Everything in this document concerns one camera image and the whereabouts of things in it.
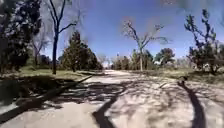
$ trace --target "tree branch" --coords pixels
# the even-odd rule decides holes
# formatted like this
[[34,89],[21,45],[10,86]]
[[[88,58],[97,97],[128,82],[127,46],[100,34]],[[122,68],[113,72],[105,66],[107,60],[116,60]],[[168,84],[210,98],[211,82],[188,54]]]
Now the tree branch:
[[59,31],[59,33],[63,32],[64,30],[66,30],[67,28],[69,28],[69,27],[71,27],[71,26],[76,26],[76,25],[77,25],[77,23],[70,23],[70,24],[68,24],[66,27],[62,28],[62,29]]
[[132,30],[132,32],[134,33],[134,40],[136,40],[139,43],[139,37],[137,35],[136,30],[128,23],[127,26]]
[[54,15],[53,15],[53,12],[50,10],[50,14],[51,14],[51,18],[53,19],[53,22],[54,22],[54,29],[56,28],[56,24],[57,24],[57,21],[56,19],[54,18]]
[[57,16],[57,12],[56,12],[56,9],[54,7],[54,4],[53,4],[52,0],[49,0],[49,1],[50,1],[50,4],[51,4],[51,7],[53,9],[53,14],[54,14],[53,16],[54,16],[55,20],[58,22],[58,16]]
[[60,22],[62,17],[63,17],[63,13],[64,13],[64,9],[65,9],[65,2],[66,0],[63,0],[63,4],[62,4],[62,8],[61,8],[61,14],[60,14],[60,17],[58,19],[58,21]]

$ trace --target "ground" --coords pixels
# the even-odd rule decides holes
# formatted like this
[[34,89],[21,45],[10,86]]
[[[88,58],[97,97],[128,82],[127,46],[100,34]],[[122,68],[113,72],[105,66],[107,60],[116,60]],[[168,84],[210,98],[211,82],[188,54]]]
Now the ground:
[[1,128],[223,128],[224,89],[105,71]]

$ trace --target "lawn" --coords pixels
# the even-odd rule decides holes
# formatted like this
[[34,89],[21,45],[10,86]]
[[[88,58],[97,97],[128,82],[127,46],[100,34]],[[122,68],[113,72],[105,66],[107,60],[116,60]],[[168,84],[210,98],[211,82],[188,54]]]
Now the lawn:
[[0,77],[0,104],[7,105],[20,98],[30,98],[47,93],[52,89],[76,82],[94,74],[87,71],[27,70],[4,74]]
[[179,79],[182,76],[187,76],[188,81],[202,82],[206,84],[224,84],[224,72],[220,70],[216,75],[210,73],[202,73],[192,69],[179,70],[148,70],[148,71],[133,71],[133,73],[144,74],[146,76],[165,77],[172,79]]

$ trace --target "dirt road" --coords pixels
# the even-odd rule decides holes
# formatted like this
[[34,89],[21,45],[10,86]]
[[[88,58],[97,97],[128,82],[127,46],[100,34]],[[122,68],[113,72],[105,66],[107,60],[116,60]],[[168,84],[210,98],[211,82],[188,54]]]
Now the dirt road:
[[223,128],[224,89],[105,71],[1,128]]

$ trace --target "sky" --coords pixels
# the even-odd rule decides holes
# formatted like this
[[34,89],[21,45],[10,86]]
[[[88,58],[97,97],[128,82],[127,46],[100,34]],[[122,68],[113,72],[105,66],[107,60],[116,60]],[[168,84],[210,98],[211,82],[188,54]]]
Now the sky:
[[[139,35],[150,31],[153,25],[163,24],[165,27],[157,36],[170,39],[168,44],[149,42],[145,49],[156,55],[162,48],[171,48],[175,58],[186,56],[190,46],[194,46],[193,35],[184,28],[186,15],[195,16],[196,25],[204,30],[201,23],[201,12],[207,8],[210,12],[210,23],[217,33],[217,39],[224,42],[224,26],[221,26],[224,0],[187,0],[188,6],[181,4],[162,5],[160,0],[89,0],[88,8],[82,25],[79,27],[83,38],[88,39],[88,45],[97,54],[105,54],[108,58],[117,54],[130,56],[137,43],[122,35],[122,21],[129,17]],[[69,33],[61,34],[58,42],[58,54],[68,45]],[[42,52],[52,56],[52,44]]]

